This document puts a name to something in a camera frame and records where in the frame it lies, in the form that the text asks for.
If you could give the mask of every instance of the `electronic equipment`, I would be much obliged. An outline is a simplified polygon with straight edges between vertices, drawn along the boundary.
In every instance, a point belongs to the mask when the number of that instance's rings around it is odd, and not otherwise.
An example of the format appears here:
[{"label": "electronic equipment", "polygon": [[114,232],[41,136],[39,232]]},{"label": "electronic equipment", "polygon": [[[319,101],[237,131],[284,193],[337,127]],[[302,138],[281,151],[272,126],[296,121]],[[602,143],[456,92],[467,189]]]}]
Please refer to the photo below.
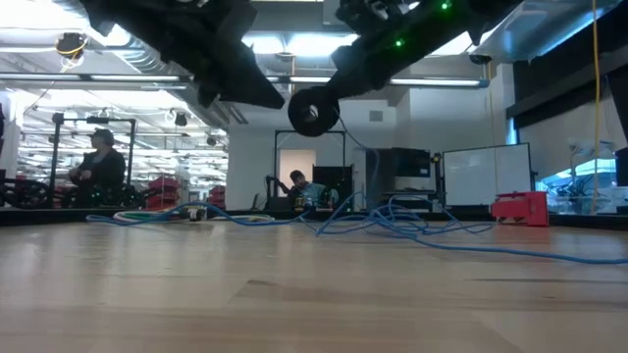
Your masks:
[{"label": "electronic equipment", "polygon": [[257,11],[249,1],[80,0],[90,25],[107,36],[120,25],[194,76],[198,101],[221,100],[280,109],[285,99],[242,43]]},{"label": "electronic equipment", "polygon": [[468,31],[473,44],[480,45],[482,34],[521,2],[422,0],[409,10],[402,0],[340,0],[337,18],[360,37],[332,54],[338,70],[326,85],[303,89],[292,96],[288,106],[290,123],[305,136],[325,133],[339,120],[340,99],[382,89],[394,75],[462,32]]},{"label": "electronic equipment", "polygon": [[430,177],[432,160],[430,151],[393,148],[396,177]]},{"label": "electronic equipment", "polygon": [[[250,1],[79,1],[100,34],[107,36],[119,24],[157,49],[164,62],[191,72],[201,105],[209,106],[220,95],[226,101],[284,106],[253,51],[241,42],[257,16]],[[522,1],[422,0],[410,10],[403,0],[340,0],[336,17],[360,37],[332,54],[338,70],[326,85],[292,97],[290,123],[305,136],[325,133],[339,119],[340,99],[382,89],[394,75],[464,31],[479,45],[482,34]]]}]

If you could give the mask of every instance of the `seated person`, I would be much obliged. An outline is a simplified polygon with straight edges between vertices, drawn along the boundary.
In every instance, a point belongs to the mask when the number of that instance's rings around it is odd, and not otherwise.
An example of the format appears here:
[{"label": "seated person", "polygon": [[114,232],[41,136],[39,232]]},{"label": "seated person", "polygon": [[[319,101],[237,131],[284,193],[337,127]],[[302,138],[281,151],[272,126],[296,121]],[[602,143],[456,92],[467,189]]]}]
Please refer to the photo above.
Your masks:
[{"label": "seated person", "polygon": [[305,175],[301,171],[294,171],[290,173],[290,179],[294,183],[294,186],[288,190],[288,188],[280,184],[282,191],[288,195],[290,199],[295,199],[298,196],[303,197],[306,202],[311,200],[312,205],[317,207],[329,207],[333,208],[339,201],[340,197],[335,189],[331,189],[329,200],[322,200],[323,192],[327,187],[325,185],[308,182],[305,180]]},{"label": "seated person", "polygon": [[122,187],[127,167],[125,157],[113,148],[114,134],[102,128],[90,137],[96,152],[85,155],[80,166],[70,171],[70,179],[79,189],[95,185],[102,188]]}]

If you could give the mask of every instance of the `metal frame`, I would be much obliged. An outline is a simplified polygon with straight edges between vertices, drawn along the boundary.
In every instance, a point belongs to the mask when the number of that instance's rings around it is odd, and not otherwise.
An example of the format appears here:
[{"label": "metal frame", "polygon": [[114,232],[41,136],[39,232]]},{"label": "metal frame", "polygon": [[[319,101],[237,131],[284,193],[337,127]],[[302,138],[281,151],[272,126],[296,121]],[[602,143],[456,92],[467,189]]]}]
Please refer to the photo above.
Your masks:
[{"label": "metal frame", "polygon": [[[275,130],[275,145],[273,146],[273,176],[277,175],[277,137],[282,133],[297,133],[294,130]],[[325,133],[336,133],[342,136],[342,167],[346,166],[346,132],[327,131]],[[273,183],[273,197],[278,196],[277,184]]]},{"label": "metal frame", "polygon": [[[112,121],[108,118],[97,118],[97,122],[93,122],[94,124],[109,124]],[[127,167],[127,185],[131,185],[131,171],[133,165],[133,146],[135,145],[135,127],[137,126],[137,120],[135,119],[114,119],[116,123],[131,123],[131,135],[130,135],[130,143],[129,143],[129,166]],[[57,161],[59,159],[59,141],[61,140],[61,125],[64,122],[87,122],[90,124],[92,119],[66,119],[63,118],[61,121],[54,122],[55,123],[55,134],[53,136],[53,145],[52,145],[52,163],[50,166],[50,190],[48,190],[48,202],[50,206],[54,202],[54,193],[55,193],[55,181],[57,178]]]},{"label": "metal frame", "polygon": [[[611,53],[607,57],[600,59],[600,75],[605,76],[613,71],[620,69],[623,66],[628,65],[628,45],[624,46],[615,52]],[[573,91],[578,87],[582,87],[595,81],[594,65],[588,65],[585,68],[565,77],[557,83],[541,89],[537,94],[527,97],[519,102],[513,104],[506,109],[506,115],[513,117],[515,120],[515,128],[529,126],[537,123],[538,121],[530,122],[529,119],[520,116],[534,112],[536,109],[543,109],[545,104],[561,97],[568,92]]]}]

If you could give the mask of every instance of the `wooden table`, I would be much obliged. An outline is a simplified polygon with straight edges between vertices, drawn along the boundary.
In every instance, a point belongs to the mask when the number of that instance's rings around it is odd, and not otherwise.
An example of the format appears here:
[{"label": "wooden table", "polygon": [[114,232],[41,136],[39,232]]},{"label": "wooden table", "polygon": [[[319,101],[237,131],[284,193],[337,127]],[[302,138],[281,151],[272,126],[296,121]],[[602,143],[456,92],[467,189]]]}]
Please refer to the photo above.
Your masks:
[{"label": "wooden table", "polygon": [[[628,257],[625,232],[431,239]],[[304,225],[0,227],[0,352],[626,352],[628,267]]]}]

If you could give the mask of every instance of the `fluorescent light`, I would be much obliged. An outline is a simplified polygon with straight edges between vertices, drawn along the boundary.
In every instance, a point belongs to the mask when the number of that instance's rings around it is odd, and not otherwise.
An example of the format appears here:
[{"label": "fluorescent light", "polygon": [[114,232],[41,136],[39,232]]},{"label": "fluorescent light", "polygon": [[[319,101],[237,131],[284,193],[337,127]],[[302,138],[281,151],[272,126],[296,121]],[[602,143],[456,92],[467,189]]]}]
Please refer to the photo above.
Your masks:
[{"label": "fluorescent light", "polygon": [[144,90],[186,90],[187,87],[183,85],[154,85],[154,86],[141,86],[140,89]]},{"label": "fluorescent light", "polygon": [[12,79],[12,80],[55,80],[55,81],[68,81],[68,80],[80,80],[78,75],[69,74],[18,74],[18,73],[0,73],[0,79]]},{"label": "fluorescent light", "polygon": [[[52,152],[52,147],[20,147],[20,152]],[[127,148],[117,148],[118,152],[121,153],[129,153],[129,149]],[[69,148],[69,147],[61,147],[58,149],[59,152],[65,153],[85,153],[85,152],[93,152],[93,148]],[[133,155],[140,156],[156,156],[156,157],[172,157],[173,155],[225,155],[226,153],[222,149],[180,149],[179,152],[175,153],[171,149],[141,149],[135,148],[133,149]]]},{"label": "fluorescent light", "polygon": [[92,75],[94,80],[110,80],[110,81],[140,81],[140,82],[179,82],[178,76],[157,76],[157,75]]},{"label": "fluorescent light", "polygon": [[154,137],[186,137],[185,133],[176,132],[138,132],[135,136],[154,136]]},{"label": "fluorescent light", "polygon": [[283,42],[275,35],[247,35],[242,39],[255,54],[277,54],[286,51]]},{"label": "fluorescent light", "polygon": [[308,77],[308,76],[293,76],[290,78],[292,83],[327,83],[329,77]]},{"label": "fluorescent light", "polygon": [[297,34],[288,44],[288,52],[301,57],[330,56],[342,45],[351,45],[357,39],[356,34],[325,35]]},{"label": "fluorescent light", "polygon": [[439,48],[431,56],[446,56],[446,55],[460,55],[466,52],[469,47],[473,45],[471,37],[468,32],[464,32],[455,37],[451,42],[445,44]]},{"label": "fluorescent light", "polygon": [[480,85],[480,81],[477,79],[392,78],[391,84],[411,86],[477,87]]},{"label": "fluorescent light", "polygon": [[131,35],[119,25],[114,25],[109,35],[103,40],[103,44],[113,46],[123,46],[129,44],[129,42],[131,42]]}]

